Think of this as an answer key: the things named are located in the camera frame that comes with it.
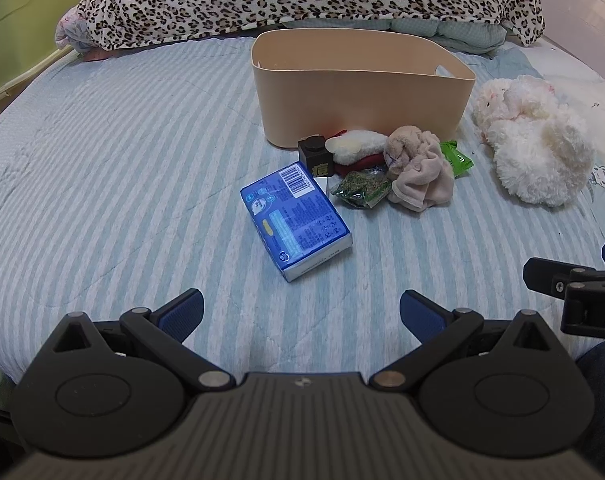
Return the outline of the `black cube box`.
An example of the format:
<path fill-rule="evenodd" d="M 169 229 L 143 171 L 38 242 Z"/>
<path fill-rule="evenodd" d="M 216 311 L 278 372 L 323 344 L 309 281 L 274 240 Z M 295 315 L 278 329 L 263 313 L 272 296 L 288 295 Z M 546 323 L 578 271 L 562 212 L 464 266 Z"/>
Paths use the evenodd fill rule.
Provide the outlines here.
<path fill-rule="evenodd" d="M 324 136 L 309 136 L 298 142 L 299 162 L 313 177 L 331 177 L 335 173 L 334 156 L 327 151 Z"/>

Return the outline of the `blue tissue pack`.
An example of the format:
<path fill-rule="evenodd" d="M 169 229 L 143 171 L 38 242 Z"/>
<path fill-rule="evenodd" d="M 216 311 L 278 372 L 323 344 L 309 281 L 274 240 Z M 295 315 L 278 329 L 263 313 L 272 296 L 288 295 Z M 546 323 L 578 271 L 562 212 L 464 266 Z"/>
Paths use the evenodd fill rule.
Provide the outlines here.
<path fill-rule="evenodd" d="M 287 282 L 345 252 L 352 233 L 300 162 L 240 190 L 264 247 Z"/>

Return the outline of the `white pillow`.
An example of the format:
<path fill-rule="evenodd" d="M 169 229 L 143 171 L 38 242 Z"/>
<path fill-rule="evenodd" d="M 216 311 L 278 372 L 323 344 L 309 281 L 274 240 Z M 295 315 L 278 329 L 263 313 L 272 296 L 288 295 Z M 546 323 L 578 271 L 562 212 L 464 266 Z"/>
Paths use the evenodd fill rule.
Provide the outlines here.
<path fill-rule="evenodd" d="M 605 78 L 547 40 L 523 48 L 523 53 L 556 93 L 585 119 L 605 164 Z"/>

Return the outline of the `light green folded quilt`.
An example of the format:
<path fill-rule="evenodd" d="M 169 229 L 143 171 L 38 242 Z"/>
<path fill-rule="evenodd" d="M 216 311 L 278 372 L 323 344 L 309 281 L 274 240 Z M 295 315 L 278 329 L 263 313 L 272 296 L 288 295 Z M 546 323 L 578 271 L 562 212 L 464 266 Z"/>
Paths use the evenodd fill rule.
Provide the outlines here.
<path fill-rule="evenodd" d="M 502 25 L 419 20 L 336 20 L 336 18 L 311 18 L 311 20 L 289 21 L 286 28 L 352 28 L 398 32 L 409 34 L 440 44 L 451 51 L 469 54 L 488 54 L 503 46 L 507 30 Z"/>

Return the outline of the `blue striped bed sheet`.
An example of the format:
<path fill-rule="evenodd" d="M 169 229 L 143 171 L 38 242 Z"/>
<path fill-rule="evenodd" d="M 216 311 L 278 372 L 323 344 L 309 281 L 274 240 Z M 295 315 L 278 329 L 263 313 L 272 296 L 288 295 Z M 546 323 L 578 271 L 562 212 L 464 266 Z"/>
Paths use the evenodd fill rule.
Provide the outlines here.
<path fill-rule="evenodd" d="M 415 346 L 399 315 L 413 288 L 488 318 L 561 318 L 526 289 L 534 256 L 601 266 L 605 176 L 569 206 L 528 206 L 497 182 L 470 118 L 473 168 L 452 202 L 411 214 L 342 208 L 353 245 L 282 278 L 240 199 L 297 159 L 264 137 L 247 38 L 82 62 L 68 55 L 0 116 L 0 369 L 18 379 L 60 318 L 113 320 L 196 287 L 188 344 L 234 374 L 369 374 Z"/>

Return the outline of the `beige plastic storage bin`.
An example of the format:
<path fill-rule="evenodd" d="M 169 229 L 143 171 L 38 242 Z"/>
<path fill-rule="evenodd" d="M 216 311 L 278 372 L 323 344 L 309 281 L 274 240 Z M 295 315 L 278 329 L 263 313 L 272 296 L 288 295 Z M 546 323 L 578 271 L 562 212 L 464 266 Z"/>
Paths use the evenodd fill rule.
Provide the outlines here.
<path fill-rule="evenodd" d="M 439 44 L 378 30 L 271 30 L 252 44 L 250 61 L 263 131 L 278 148 L 402 126 L 451 140 L 476 84 L 475 72 Z"/>

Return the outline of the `green snack packet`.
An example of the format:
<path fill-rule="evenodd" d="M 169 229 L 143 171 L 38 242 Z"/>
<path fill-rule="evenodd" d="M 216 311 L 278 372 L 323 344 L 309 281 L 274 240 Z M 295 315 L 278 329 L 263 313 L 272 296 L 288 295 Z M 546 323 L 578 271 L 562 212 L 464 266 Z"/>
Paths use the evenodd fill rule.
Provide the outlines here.
<path fill-rule="evenodd" d="M 457 148 L 457 142 L 455 140 L 442 141 L 440 143 L 440 150 L 443 157 L 447 159 L 447 162 L 450 164 L 455 178 L 461 177 L 463 174 L 466 174 L 468 170 L 473 168 L 473 161 Z"/>

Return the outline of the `beige cloth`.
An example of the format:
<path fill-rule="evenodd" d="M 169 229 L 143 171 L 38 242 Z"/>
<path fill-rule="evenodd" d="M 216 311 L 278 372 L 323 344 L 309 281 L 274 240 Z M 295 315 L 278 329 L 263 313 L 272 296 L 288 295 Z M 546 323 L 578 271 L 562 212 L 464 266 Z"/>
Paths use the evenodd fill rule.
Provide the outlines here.
<path fill-rule="evenodd" d="M 410 211 L 442 206 L 453 197 L 454 176 L 438 136 L 415 126 L 403 126 L 388 136 L 383 158 L 391 191 L 387 198 Z"/>

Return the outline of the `white fluffy plush toy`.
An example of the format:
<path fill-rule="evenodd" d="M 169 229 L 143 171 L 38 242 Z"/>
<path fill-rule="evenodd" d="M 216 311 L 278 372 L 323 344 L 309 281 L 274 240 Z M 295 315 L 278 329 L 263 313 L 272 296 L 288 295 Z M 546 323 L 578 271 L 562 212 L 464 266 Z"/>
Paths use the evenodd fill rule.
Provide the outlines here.
<path fill-rule="evenodd" d="M 572 202 L 587 184 L 595 159 L 587 123 L 548 81 L 520 75 L 485 82 L 473 121 L 508 194 L 555 208 Z"/>

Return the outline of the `dark green seaweed packet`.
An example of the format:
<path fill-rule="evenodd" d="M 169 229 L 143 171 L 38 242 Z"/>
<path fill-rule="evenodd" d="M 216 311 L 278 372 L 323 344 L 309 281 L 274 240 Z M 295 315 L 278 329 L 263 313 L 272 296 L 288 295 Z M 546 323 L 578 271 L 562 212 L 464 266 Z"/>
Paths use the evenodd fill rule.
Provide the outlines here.
<path fill-rule="evenodd" d="M 373 209 L 391 191 L 387 171 L 381 167 L 350 171 L 332 190 L 331 195 L 357 209 Z"/>

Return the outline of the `white red plush toy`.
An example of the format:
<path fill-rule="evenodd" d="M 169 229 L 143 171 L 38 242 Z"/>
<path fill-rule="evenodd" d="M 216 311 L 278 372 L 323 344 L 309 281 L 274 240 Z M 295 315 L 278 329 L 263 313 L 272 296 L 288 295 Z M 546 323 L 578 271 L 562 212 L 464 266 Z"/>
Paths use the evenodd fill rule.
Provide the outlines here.
<path fill-rule="evenodd" d="M 325 141 L 333 156 L 335 174 L 345 177 L 351 171 L 361 171 L 385 165 L 388 136 L 371 130 L 343 130 Z"/>

